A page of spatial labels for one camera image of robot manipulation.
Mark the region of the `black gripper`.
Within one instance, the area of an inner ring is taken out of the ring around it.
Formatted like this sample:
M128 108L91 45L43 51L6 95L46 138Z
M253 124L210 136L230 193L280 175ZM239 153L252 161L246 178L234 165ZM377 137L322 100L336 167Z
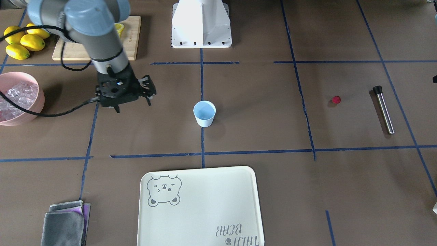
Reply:
M120 72L114 72L112 68L106 68L108 74L97 72L96 96L102 107L114 108L120 113L119 105L136 101L139 97L145 97L148 106L151 99L156 96L156 87L147 74L137 79L130 64Z

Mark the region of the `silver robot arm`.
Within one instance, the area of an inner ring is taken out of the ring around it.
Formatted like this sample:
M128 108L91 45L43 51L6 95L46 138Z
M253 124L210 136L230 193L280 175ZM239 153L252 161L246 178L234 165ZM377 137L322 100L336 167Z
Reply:
M96 97L103 107L157 94L150 76L137 79L115 29L130 15L128 0L29 0L30 20L64 41L83 45L97 71Z

